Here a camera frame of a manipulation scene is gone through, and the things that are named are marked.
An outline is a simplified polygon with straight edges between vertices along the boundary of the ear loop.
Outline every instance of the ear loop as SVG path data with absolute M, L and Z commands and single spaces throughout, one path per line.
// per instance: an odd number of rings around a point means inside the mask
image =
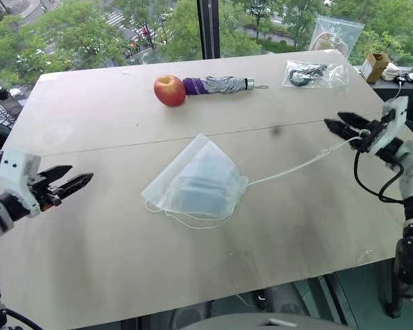
M 307 162 L 304 162 L 303 164 L 300 164 L 300 165 L 298 165 L 298 166 L 296 166 L 296 167 L 294 167 L 294 168 L 291 168 L 291 169 L 289 169 L 289 170 L 285 170 L 284 172 L 281 172 L 281 173 L 272 175 L 272 176 L 270 176 L 270 177 L 264 177 L 263 179 L 259 179 L 259 180 L 250 182 L 250 183 L 248 183 L 248 184 L 246 185 L 246 187 L 251 187 L 251 186 L 254 186 L 254 185 L 257 185 L 257 184 L 261 184 L 261 183 L 264 183 L 264 182 L 267 182 L 267 181 L 270 181 L 270 180 L 273 180 L 273 179 L 277 179 L 278 177 L 282 177 L 282 176 L 287 175 L 287 174 L 289 174 L 289 173 L 292 173 L 292 172 L 294 172 L 294 171 L 296 171 L 296 170 L 299 170 L 299 169 L 301 169 L 301 168 L 303 168 L 303 167 L 305 167 L 305 166 L 307 166 L 307 165 L 310 165 L 310 164 L 316 162 L 317 160 L 320 160 L 320 159 L 322 159 L 322 158 L 325 158 L 325 157 L 326 157 L 327 155 L 329 155 L 332 151 L 337 150 L 338 148 L 341 148 L 342 146 L 344 146 L 345 144 L 347 144 L 347 143 L 349 143 L 349 142 L 351 142 L 351 141 L 353 141 L 353 140 L 362 140 L 363 138 L 360 136 L 362 133 L 370 134 L 370 131 L 369 131 L 368 129 L 362 129 L 362 130 L 359 131 L 359 135 L 358 135 L 358 136 L 352 137 L 352 138 L 350 138 L 349 140 L 346 140 L 346 141 L 341 141 L 341 142 L 337 143 L 336 145 L 331 146 L 331 147 L 328 148 L 328 149 L 323 149 L 323 150 L 321 150 L 321 151 L 320 151 L 314 158 L 312 158 L 311 160 L 308 160 Z M 152 209 L 149 207 L 149 201 L 145 201 L 145 208 L 147 209 L 147 211 L 149 211 L 149 212 L 151 212 L 151 213 L 164 212 L 167 217 L 174 218 L 177 222 L 179 222 L 179 223 L 181 223 L 182 225 L 184 225 L 184 226 L 186 226 L 186 227 L 188 227 L 188 228 L 191 228 L 191 229 L 211 229 L 211 228 L 220 227 L 220 226 L 224 225 L 226 222 L 228 222 L 228 220 L 231 218 L 231 215 L 233 215 L 233 213 L 234 213 L 234 208 L 233 208 L 232 211 L 231 211 L 226 217 L 223 217 L 223 218 L 220 218 L 220 219 L 214 219 L 214 218 L 199 218 L 199 217 L 194 217 L 193 215 L 189 215 L 189 214 L 183 213 L 183 215 L 186 215 L 186 216 L 188 216 L 188 217 L 190 217 L 190 218 L 197 219 L 197 220 L 215 220 L 215 221 L 221 221 L 221 220 L 223 220 L 223 222 L 221 222 L 221 223 L 219 223 L 219 224 L 217 224 L 217 225 L 209 225 L 209 226 L 207 226 L 207 227 L 195 227 L 195 226 L 189 225 L 188 223 L 180 220 L 179 218 L 177 218 L 177 216 L 169 213 L 169 212 L 166 211 L 166 210 L 162 210 L 162 209 L 152 210 Z
M 193 225 L 189 225 L 188 223 L 180 220 L 179 218 L 177 218 L 177 216 L 171 214 L 170 212 L 168 212 L 168 211 L 166 211 L 166 210 L 162 210 L 162 209 L 159 209 L 159 208 L 156 209 L 156 210 L 152 210 L 152 209 L 149 207 L 149 201 L 145 201 L 145 208 L 147 209 L 147 211 L 149 211 L 149 212 L 151 212 L 151 213 L 164 212 L 167 217 L 173 218 L 173 219 L 175 219 L 177 222 L 180 222 L 182 225 L 184 225 L 184 226 L 186 226 L 186 227 L 188 227 L 188 228 L 191 228 L 191 229 L 211 229 L 211 228 L 220 227 L 220 226 L 224 225 L 225 223 L 227 223 L 228 220 L 231 218 L 231 215 L 233 215 L 233 213 L 234 213 L 234 208 L 233 208 L 232 211 L 231 211 L 226 217 L 219 218 L 219 219 L 216 219 L 216 218 L 199 218 L 199 217 L 194 217 L 193 215 L 189 215 L 189 214 L 187 214 L 187 213 L 179 213 L 179 214 L 186 215 L 187 217 L 190 217 L 190 218 L 196 219 L 196 220 L 203 220 L 203 221 L 209 221 L 209 220 L 222 221 L 222 220 L 223 220 L 223 222 L 218 223 L 217 225 L 209 225 L 209 226 L 207 226 L 207 227 L 195 227 L 195 226 L 193 226 Z

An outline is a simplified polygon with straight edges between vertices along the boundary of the clear plastic bag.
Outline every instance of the clear plastic bag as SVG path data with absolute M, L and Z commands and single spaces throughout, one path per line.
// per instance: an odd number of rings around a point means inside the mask
M 309 50 L 339 50 L 347 58 L 363 29 L 364 24 L 318 16 Z
M 223 220 L 233 214 L 247 183 L 233 160 L 199 134 L 141 195 L 159 210 Z
M 316 64 L 288 60 L 283 86 L 300 88 L 347 87 L 349 75 L 342 64 Z

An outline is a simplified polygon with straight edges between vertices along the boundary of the gray floor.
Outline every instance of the gray floor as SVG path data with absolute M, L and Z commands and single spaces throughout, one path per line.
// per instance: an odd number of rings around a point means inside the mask
M 405 300 L 401 317 L 391 319 L 387 317 L 380 303 L 380 284 L 383 283 L 382 263 L 366 265 L 353 269 L 347 269 L 338 272 L 337 276 L 341 286 L 346 294 L 350 308 L 353 312 L 354 319 L 361 330 L 413 330 L 413 302 Z M 314 318 L 319 318 L 317 307 L 312 294 L 309 290 L 308 283 L 305 280 L 295 282 L 296 287 L 301 294 L 309 313 Z M 230 296 L 212 302 L 212 316 L 235 313 L 254 313 L 257 312 L 250 293 L 241 294 L 242 301 L 237 296 Z M 154 314 L 149 319 L 150 330 L 169 329 L 171 311 Z M 185 318 L 186 322 L 190 321 L 190 315 Z M 120 322 L 102 324 L 96 327 L 84 328 L 86 330 L 125 330 L 134 329 L 134 327 L 121 327 Z

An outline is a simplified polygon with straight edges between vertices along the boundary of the white face mask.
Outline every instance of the white face mask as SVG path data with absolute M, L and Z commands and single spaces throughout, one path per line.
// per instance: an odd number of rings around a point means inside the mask
M 248 183 L 248 178 L 240 175 L 232 159 L 210 139 L 199 134 L 141 192 L 141 196 L 145 198 L 145 207 L 148 211 L 164 211 L 168 217 L 175 218 L 187 227 L 202 229 L 220 226 L 233 214 L 247 187 L 276 179 L 312 164 L 355 139 L 361 138 L 353 137 L 332 148 L 322 150 L 306 163 L 283 173 Z M 148 206 L 150 204 L 156 210 L 151 210 Z M 208 221 L 208 226 L 189 225 L 172 213 Z

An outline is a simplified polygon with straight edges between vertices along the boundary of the small box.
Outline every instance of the small box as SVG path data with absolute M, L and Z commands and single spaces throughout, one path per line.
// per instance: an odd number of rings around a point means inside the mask
M 361 75 L 368 83 L 375 83 L 379 80 L 389 62 L 390 59 L 386 53 L 375 54 L 369 52 L 361 66 Z

